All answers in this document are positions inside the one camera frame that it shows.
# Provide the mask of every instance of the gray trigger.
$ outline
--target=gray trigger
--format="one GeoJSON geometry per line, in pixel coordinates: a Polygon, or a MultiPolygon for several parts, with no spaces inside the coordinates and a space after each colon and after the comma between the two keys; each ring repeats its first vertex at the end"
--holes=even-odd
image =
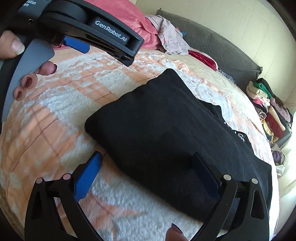
{"type": "Polygon", "coordinates": [[[7,119],[9,110],[14,101],[13,91],[20,85],[22,77],[26,74],[34,73],[40,66],[42,66],[42,64],[50,60],[53,56],[54,50],[48,42],[41,39],[32,40],[23,53],[10,81],[3,107],[2,122],[7,119]]]}

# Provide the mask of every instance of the plaid pattern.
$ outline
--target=plaid pattern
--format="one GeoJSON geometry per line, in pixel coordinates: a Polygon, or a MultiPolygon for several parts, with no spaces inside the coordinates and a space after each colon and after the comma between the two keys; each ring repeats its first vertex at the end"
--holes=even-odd
{"type": "MultiPolygon", "coordinates": [[[[22,226],[35,180],[59,179],[98,150],[104,157],[103,166],[80,205],[104,240],[138,240],[139,235],[142,240],[164,240],[171,222],[189,239],[193,237],[201,226],[199,221],[171,208],[121,173],[84,131],[86,119],[100,107],[172,68],[197,98],[220,105],[228,125],[246,133],[255,154],[273,166],[273,232],[279,209],[276,171],[257,113],[220,73],[199,62],[192,73],[174,57],[141,50],[134,64],[125,67],[96,48],[86,55],[73,49],[56,53],[53,61],[58,71],[39,76],[37,87],[23,101],[13,103],[0,136],[0,184],[22,226]]],[[[58,200],[57,206],[67,231],[73,234],[58,200]]]]}

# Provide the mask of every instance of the fingernail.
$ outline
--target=fingernail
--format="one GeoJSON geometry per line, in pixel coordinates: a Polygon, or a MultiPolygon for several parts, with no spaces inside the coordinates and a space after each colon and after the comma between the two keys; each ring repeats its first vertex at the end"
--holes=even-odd
{"type": "Polygon", "coordinates": [[[178,232],[178,233],[184,235],[183,232],[181,231],[181,229],[179,229],[179,227],[178,227],[177,225],[175,225],[175,224],[172,223],[172,228],[173,228],[176,232],[178,232]]]}
{"type": "Polygon", "coordinates": [[[22,97],[22,92],[21,92],[21,91],[19,91],[19,92],[17,93],[17,99],[19,99],[20,97],[22,97]]]}
{"type": "Polygon", "coordinates": [[[15,53],[16,55],[20,55],[22,52],[24,52],[25,46],[23,43],[17,38],[15,41],[13,41],[11,45],[11,51],[15,53]]]}
{"type": "Polygon", "coordinates": [[[29,88],[32,85],[33,79],[31,77],[26,78],[25,88],[29,88]]]}
{"type": "Polygon", "coordinates": [[[55,64],[55,69],[54,69],[54,71],[52,72],[52,74],[54,74],[56,71],[57,71],[57,65],[55,64]]]}

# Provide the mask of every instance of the quilted fabric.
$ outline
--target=quilted fabric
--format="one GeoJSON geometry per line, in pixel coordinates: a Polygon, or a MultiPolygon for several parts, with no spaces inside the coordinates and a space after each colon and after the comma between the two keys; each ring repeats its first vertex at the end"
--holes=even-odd
{"type": "Polygon", "coordinates": [[[256,81],[261,74],[262,67],[254,63],[233,43],[209,28],[161,9],[156,15],[168,19],[180,31],[185,32],[184,40],[189,46],[211,56],[219,68],[232,76],[237,86],[244,92],[249,81],[256,81]]]}

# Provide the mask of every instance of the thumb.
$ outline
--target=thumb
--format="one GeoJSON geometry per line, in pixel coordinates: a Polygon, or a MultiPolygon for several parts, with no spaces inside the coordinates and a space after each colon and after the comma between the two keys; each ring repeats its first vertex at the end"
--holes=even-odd
{"type": "Polygon", "coordinates": [[[0,59],[14,58],[24,50],[25,46],[13,32],[4,31],[0,38],[0,59]]]}
{"type": "Polygon", "coordinates": [[[188,241],[181,229],[172,223],[172,227],[167,230],[165,241],[188,241]]]}

